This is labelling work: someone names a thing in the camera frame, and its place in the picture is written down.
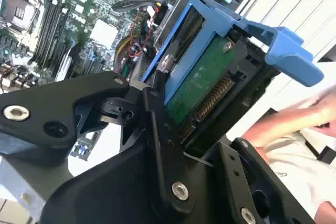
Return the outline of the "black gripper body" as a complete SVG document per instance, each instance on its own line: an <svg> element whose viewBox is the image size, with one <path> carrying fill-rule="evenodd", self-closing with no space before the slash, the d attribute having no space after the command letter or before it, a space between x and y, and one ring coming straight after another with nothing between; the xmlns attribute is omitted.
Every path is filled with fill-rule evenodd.
<svg viewBox="0 0 336 224"><path fill-rule="evenodd" d="M187 156L167 129L61 185L41 223L219 223L215 166Z"/></svg>

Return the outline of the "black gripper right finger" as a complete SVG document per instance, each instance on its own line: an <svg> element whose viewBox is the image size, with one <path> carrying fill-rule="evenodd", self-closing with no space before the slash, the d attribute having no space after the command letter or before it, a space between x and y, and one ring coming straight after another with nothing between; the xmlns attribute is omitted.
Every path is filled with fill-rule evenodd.
<svg viewBox="0 0 336 224"><path fill-rule="evenodd" d="M314 223L280 178L242 138L209 150L227 223Z"/></svg>

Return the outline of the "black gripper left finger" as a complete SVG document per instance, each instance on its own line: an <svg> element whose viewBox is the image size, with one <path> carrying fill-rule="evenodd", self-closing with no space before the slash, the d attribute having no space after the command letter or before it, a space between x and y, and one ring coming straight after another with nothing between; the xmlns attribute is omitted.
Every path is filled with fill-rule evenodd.
<svg viewBox="0 0 336 224"><path fill-rule="evenodd" d="M79 135L97 129L103 116L130 131L134 143L126 149L145 130L171 130L176 139L162 91L138 90L107 71L2 94L1 154L59 165Z"/></svg>

